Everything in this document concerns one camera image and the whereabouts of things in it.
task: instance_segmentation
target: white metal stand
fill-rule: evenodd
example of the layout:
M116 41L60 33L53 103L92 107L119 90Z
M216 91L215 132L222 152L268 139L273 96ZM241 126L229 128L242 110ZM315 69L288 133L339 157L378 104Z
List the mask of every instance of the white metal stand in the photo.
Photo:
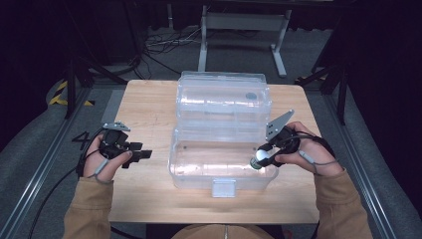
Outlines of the white metal stand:
M287 73L283 65L282 56L280 55L280 48L285 38L291 13L292 10L286 11L284 15L212 13L208 12L207 6L203 6L201 22L202 41L198 72L205 72L207 62L207 29L278 31L279 39L276 44L271 45L271 51L279 76L284 78Z

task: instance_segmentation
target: gray carpet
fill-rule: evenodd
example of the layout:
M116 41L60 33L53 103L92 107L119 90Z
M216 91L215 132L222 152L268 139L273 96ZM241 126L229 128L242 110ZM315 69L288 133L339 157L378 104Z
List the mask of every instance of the gray carpet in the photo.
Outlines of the gray carpet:
M169 30L162 29L159 34ZM308 76L311 68L319 55L323 44L329 37L330 31L289 31L282 47L282 57L288 76L285 79L278 77L277 70L269 50L277 34L273 33L248 33L245 35L231 32L216 33L209 39L207 71L216 72L244 72L263 73L269 84L292 84L297 77ZM196 71L199 57L199 44L192 42L189 45L175 48L169 53L151 55L157 61L171 69L182 71ZM149 58L138 67L145 78L153 80L177 80L180 75L164 68ZM117 70L123 66L108 67ZM138 79L132 72L122 75L127 80ZM394 180L382 155L378 151L366 125L354 104L352 95L348 92L346 101L345 120L346 126L338 129L337 119L330 114L329 102L336 99L336 95L322 96L319 92L311 90L320 83L315 82L307 86L307 97L316 117L322 136L330 142L341 163L349 169L353 181L362 195L362 202L368 210L370 228L374 238L387 238L382 236L382 230L377 225L373 215L380 212L370 211L365 200L364 192L358 183L357 175L361 172L353 171L350 153L341 136L345 129L356 149L359 159L364 165L364 171L369 175L376 195L388 217L388 221L396 238L422 238L422 224L417 212ZM52 86L51 92L46 96L48 100L57 86ZM98 78L94 87L85 100L95 101L92 107L81 107L75 119L70 123L69 130L57 151L52 167L48 170L47 177L42 181L42 186L33 201L29 202L28 211L23 212L23 220L19 221L14 231L13 238L28 236L33 219L53 185L66 172L71 170L79 159L81 143L73 141L78 135L88 132L92 135L103 122L113 120L121 101L124 86L119 86L109 79ZM0 154L0 205L1 228L7 225L8 218L12 215L15 205L24 193L24 190L42 162L50 144L54 141L56 133L63 120L66 107L61 105L49 106L38 118L29 123ZM46 203L33 238L61 238L63 234L63 217L73 197L77 177L74 173L68 176ZM113 223L121 230L137 236L144 236L143 224ZM314 232L314 225L284 225L286 230L293 232L295 239L310 238ZM112 238L122 238L115 234Z

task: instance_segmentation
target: wooden tabletop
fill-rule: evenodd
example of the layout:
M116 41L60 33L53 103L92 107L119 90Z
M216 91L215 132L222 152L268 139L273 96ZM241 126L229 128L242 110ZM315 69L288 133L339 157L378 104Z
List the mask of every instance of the wooden tabletop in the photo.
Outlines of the wooden tabletop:
M304 90L269 85L271 120L290 109L319 134ZM210 190L174 186L167 163L176 124L177 82L130 81L115 120L131 128L128 141L151 149L151 159L119 169L114 177L110 221L142 223L316 223L314 176L295 165L283 165L265 190L238 190L235 198L213 198Z

